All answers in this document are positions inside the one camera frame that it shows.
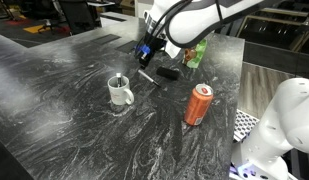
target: white mug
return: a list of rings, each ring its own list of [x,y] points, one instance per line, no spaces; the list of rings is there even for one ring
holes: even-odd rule
[[[130,90],[130,81],[127,77],[122,77],[122,86],[118,87],[117,77],[114,76],[107,82],[108,89],[110,90],[111,100],[113,104],[123,105],[132,104],[134,102],[134,95]]]

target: gray marble countertop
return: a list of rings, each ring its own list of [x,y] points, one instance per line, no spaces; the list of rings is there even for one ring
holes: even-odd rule
[[[198,69],[157,53],[140,76],[115,47],[144,31],[134,19],[0,58],[0,141],[34,179],[227,179],[244,40],[217,34]],[[107,34],[122,38],[99,45]],[[178,69],[178,81],[155,75]],[[107,80],[130,79],[135,103],[110,102]],[[202,124],[183,121],[191,90],[214,89]]]
[[[23,53],[27,48],[0,35],[0,59]]]

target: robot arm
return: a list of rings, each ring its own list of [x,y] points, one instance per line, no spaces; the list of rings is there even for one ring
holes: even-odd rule
[[[145,68],[163,47],[173,58],[195,46],[211,31],[281,0],[155,0],[146,17],[146,34],[136,48]]]
[[[293,148],[309,153],[309,80],[304,78],[278,86],[260,122],[234,145],[232,163],[243,179],[287,180],[281,156]]]

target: mug handle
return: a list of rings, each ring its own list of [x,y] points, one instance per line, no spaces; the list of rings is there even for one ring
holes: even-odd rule
[[[128,94],[129,98],[125,100],[127,104],[132,104],[134,102],[134,95],[131,90],[124,89],[124,91]]]

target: soda can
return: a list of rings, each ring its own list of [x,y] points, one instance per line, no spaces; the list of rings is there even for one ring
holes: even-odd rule
[[[213,99],[213,89],[206,84],[198,84],[192,90],[192,95],[185,112],[185,122],[191,126],[201,124]]]

